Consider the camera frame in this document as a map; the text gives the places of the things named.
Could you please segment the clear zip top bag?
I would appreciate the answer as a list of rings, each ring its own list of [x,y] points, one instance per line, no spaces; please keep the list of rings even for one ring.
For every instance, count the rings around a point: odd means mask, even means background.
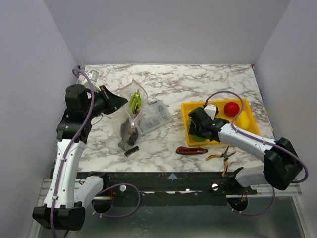
[[[128,151],[136,145],[140,136],[139,124],[143,119],[143,109],[148,103],[148,94],[145,88],[136,80],[124,86],[120,90],[120,96],[128,102],[122,107],[123,121],[120,126],[120,138],[118,147]]]

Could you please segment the green celery stalk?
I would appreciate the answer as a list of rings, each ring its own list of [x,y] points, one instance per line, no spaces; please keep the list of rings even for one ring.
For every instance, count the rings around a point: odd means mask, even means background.
[[[130,95],[129,108],[133,115],[138,114],[141,109],[146,105],[147,94],[141,90],[137,90]]]

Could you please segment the grey toy fish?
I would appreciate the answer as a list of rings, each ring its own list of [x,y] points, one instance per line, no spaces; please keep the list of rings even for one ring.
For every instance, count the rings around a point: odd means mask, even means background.
[[[122,150],[126,151],[129,147],[128,141],[131,136],[131,125],[129,119],[127,119],[124,123],[120,126],[120,137],[121,141],[118,143],[118,147]]]

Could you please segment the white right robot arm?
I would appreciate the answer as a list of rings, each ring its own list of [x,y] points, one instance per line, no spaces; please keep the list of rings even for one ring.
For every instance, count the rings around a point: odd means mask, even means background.
[[[260,184],[286,190],[296,182],[297,175],[304,168],[291,142],[285,138],[272,140],[252,134],[225,119],[213,119],[201,107],[192,110],[188,116],[191,119],[190,134],[235,146],[262,161],[261,166],[235,172],[235,178],[228,181],[228,189],[233,194]]]

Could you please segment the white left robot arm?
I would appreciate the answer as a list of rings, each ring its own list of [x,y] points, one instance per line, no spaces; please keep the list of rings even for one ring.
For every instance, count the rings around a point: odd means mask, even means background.
[[[110,184],[102,176],[89,176],[75,189],[79,161],[92,129],[91,121],[100,114],[112,114],[128,101],[105,86],[94,92],[84,85],[66,88],[66,109],[57,127],[57,157],[51,185],[43,205],[35,207],[33,219],[46,229],[81,230],[86,209],[96,195],[104,196]]]

